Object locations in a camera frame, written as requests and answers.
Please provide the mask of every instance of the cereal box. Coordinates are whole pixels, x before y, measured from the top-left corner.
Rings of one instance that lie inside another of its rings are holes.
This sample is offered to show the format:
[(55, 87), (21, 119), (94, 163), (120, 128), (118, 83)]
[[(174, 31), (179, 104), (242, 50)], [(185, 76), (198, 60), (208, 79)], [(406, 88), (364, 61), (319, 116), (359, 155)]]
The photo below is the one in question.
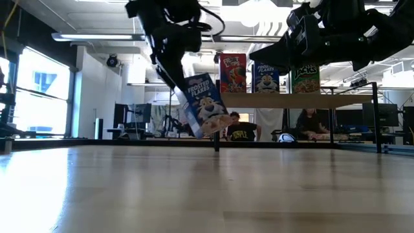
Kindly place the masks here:
[(292, 93), (320, 93), (319, 67), (305, 65), (301, 68), (292, 68), (290, 86)]
[(227, 128), (232, 123), (219, 91), (208, 74), (186, 78), (186, 91), (174, 92), (197, 139)]
[(246, 93), (246, 54), (220, 54), (220, 92)]
[(269, 65), (255, 62), (253, 65), (253, 93), (279, 93), (279, 71)]

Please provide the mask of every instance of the shelf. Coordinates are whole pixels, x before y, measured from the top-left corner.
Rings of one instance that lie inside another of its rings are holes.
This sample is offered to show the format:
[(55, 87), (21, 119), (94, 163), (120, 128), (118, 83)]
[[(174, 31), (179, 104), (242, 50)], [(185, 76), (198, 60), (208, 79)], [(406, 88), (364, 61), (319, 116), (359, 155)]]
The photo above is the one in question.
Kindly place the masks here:
[(264, 94), (221, 93), (226, 107), (279, 109), (334, 109), (371, 102), (370, 94)]

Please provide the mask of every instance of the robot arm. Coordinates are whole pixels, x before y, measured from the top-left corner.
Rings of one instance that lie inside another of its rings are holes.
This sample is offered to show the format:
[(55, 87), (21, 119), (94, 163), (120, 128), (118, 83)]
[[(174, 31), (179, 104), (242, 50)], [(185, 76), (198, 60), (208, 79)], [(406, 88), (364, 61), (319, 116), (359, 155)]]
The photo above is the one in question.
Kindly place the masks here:
[[(390, 16), (375, 9), (365, 11), (363, 0), (321, 0), (315, 8), (303, 3), (289, 15), (290, 30), (281, 40), (251, 53), (250, 59), (278, 68), (281, 75), (291, 67), (341, 61), (351, 61), (357, 71), (411, 45), (413, 9), (414, 0), (400, 0)], [(372, 26), (374, 33), (365, 36)]]
[(185, 52), (200, 51), (201, 33), (212, 29), (206, 23), (199, 22), (201, 10), (223, 24), (218, 34), (224, 31), (224, 21), (202, 7), (198, 0), (130, 0), (125, 8), (129, 18), (139, 18), (146, 41), (152, 49), (151, 61), (172, 89), (186, 89), (181, 59)]

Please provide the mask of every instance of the white cloth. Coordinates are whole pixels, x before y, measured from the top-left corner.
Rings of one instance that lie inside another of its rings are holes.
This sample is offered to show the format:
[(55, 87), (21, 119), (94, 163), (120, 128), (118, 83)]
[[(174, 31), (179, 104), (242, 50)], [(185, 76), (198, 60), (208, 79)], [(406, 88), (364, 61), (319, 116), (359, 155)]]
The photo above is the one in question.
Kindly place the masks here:
[(255, 109), (254, 121), (261, 126), (261, 142), (272, 142), (272, 132), (281, 130), (283, 125), (283, 109)]

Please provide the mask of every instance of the security camera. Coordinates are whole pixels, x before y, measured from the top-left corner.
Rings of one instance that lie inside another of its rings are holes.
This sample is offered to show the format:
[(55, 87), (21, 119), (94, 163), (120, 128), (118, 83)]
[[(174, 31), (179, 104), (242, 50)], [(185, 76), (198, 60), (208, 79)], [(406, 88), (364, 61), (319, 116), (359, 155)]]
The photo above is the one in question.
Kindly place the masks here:
[(116, 54), (109, 55), (109, 58), (106, 61), (106, 65), (108, 67), (115, 68), (115, 67), (118, 67), (119, 64), (120, 64), (120, 62), (118, 61), (118, 55), (116, 55)]

